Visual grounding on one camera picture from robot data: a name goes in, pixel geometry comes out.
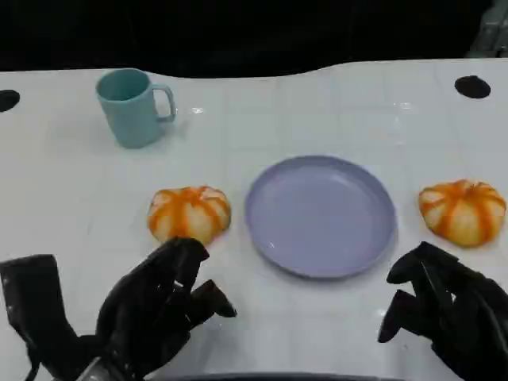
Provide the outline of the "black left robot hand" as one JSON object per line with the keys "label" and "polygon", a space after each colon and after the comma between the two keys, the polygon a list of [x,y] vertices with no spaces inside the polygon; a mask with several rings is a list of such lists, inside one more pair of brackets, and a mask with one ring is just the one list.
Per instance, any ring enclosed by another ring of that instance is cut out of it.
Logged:
{"label": "black left robot hand", "polygon": [[142,380],[172,360],[191,330],[214,315],[237,311],[211,279],[196,287],[209,253],[194,238],[173,238],[152,252],[110,291],[96,334],[126,380]]}

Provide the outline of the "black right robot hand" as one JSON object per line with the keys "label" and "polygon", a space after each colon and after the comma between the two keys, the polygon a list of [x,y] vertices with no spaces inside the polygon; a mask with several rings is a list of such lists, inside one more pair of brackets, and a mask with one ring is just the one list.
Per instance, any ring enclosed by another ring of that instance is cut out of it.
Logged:
{"label": "black right robot hand", "polygon": [[386,343],[404,329],[432,343],[434,353],[463,380],[507,378],[507,294],[493,280],[445,250],[422,241],[387,275],[398,290],[379,329]]}

